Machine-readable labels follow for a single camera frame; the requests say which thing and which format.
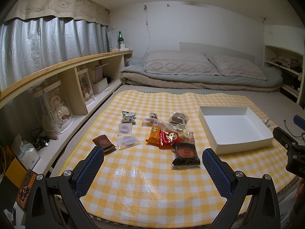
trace orange snack package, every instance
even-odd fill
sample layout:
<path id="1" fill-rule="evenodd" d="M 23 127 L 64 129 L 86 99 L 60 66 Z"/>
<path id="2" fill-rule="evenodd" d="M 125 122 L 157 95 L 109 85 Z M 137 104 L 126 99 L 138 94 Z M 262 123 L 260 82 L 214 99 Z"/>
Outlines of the orange snack package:
<path id="1" fill-rule="evenodd" d="M 159 134 L 162 123 L 160 121 L 155 121 L 152 125 L 149 138 L 146 139 L 146 142 L 150 145 L 159 146 Z"/>

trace white wall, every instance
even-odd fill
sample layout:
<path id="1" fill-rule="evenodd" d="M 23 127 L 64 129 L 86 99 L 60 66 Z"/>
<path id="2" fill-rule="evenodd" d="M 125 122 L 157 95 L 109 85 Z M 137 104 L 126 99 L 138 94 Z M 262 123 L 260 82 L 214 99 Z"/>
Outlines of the white wall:
<path id="1" fill-rule="evenodd" d="M 305 29 L 280 25 L 265 26 L 265 44 L 304 54 Z"/>
<path id="2" fill-rule="evenodd" d="M 227 9 L 183 2 L 137 3 L 111 10 L 113 32 L 122 31 L 135 57 L 144 55 L 149 42 L 144 4 L 148 8 L 149 51 L 178 50 L 179 42 L 202 43 L 254 55 L 256 63 L 263 64 L 262 23 Z"/>

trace headboard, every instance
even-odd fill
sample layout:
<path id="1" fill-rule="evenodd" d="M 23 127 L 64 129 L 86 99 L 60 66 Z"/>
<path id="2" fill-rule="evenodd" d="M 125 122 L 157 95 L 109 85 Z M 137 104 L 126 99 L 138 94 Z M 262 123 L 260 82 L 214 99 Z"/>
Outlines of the headboard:
<path id="1" fill-rule="evenodd" d="M 210 55 L 228 55 L 232 57 L 237 58 L 244 58 L 249 59 L 253 63 L 255 63 L 255 56 L 252 56 L 250 54 L 246 54 L 243 52 L 235 51 L 229 48 L 224 48 L 220 46 L 214 46 L 214 45 L 205 45 L 205 44 L 199 44 L 199 43 L 188 43 L 188 42 L 180 42 L 179 43 L 179 49 L 185 50 L 185 51 L 191 51 L 191 52 L 202 52 Z"/>

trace blue gripper pad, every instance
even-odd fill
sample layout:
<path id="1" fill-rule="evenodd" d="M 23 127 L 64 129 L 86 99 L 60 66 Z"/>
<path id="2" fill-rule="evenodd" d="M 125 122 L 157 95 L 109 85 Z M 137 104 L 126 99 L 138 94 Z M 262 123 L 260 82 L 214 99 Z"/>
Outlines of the blue gripper pad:
<path id="1" fill-rule="evenodd" d="M 76 180 L 74 193 L 78 199 L 87 194 L 103 161 L 104 151 L 98 148 Z"/>
<path id="2" fill-rule="evenodd" d="M 202 163 L 208 171 L 220 196 L 227 198 L 227 200 L 230 199 L 232 195 L 231 181 L 208 149 L 205 149 L 202 153 Z"/>

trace curtain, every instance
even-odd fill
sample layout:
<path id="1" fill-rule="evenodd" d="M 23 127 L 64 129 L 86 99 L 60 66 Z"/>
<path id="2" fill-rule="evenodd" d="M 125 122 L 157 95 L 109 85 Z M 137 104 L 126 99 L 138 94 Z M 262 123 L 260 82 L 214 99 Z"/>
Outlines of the curtain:
<path id="1" fill-rule="evenodd" d="M 109 51 L 106 26 L 53 16 L 8 21 L 0 42 L 1 90 L 51 65 Z"/>

